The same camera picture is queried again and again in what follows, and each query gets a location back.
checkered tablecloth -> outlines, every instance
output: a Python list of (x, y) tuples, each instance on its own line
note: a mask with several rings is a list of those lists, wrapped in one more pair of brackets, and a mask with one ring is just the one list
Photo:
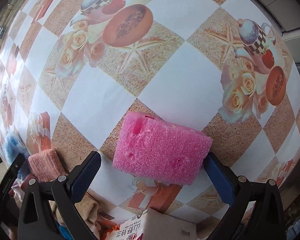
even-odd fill
[[(88, 14), (80, 10), (83, 1), (27, 0), (15, 17), (0, 54), (3, 159), (10, 132), (31, 154), (51, 145), (68, 170), (98, 149), (102, 166), (90, 189), (109, 224), (153, 207), (197, 223), (201, 238), (228, 208), (203, 169), (183, 187), (112, 168), (128, 111), (203, 131), (237, 175), (282, 184), (300, 158), (300, 76), (273, 27), (287, 82), (278, 106), (264, 95), (267, 75), (235, 57), (243, 47), (238, 19), (271, 25), (252, 2), (124, 0), (122, 10), (143, 4), (153, 23), (138, 41), (114, 47), (105, 44), (103, 31), (116, 13), (106, 14), (110, 5), (103, 2)], [(244, 78), (250, 90), (240, 83)]]

brown towel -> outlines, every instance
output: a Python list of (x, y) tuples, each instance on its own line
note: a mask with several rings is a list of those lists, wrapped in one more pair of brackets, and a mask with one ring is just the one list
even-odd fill
[[(50, 206), (52, 209), (52, 212), (55, 216), (55, 219), (58, 221), (58, 223), (62, 226), (66, 226), (63, 222), (63, 219), (60, 215), (60, 212), (57, 208), (57, 205), (54, 201), (49, 201)], [(90, 228), (90, 230), (94, 233), (97, 239), (100, 239), (99, 231), (101, 230), (100, 224), (97, 222), (98, 220), (98, 209), (100, 208), (100, 205), (97, 201), (95, 201), (89, 193), (86, 193), (81, 200), (81, 202), (76, 203), (75, 207), (79, 214), (81, 215), (84, 222), (87, 224), (87, 226)]]
[(49, 182), (63, 174), (63, 168), (55, 149), (48, 149), (28, 158), (32, 173), (39, 181)]

folded pink cloth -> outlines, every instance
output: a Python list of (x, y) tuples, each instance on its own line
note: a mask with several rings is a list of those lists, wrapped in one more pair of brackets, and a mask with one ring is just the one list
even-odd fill
[(28, 158), (32, 173), (39, 181), (49, 182), (63, 174), (63, 168), (55, 149), (48, 149)]

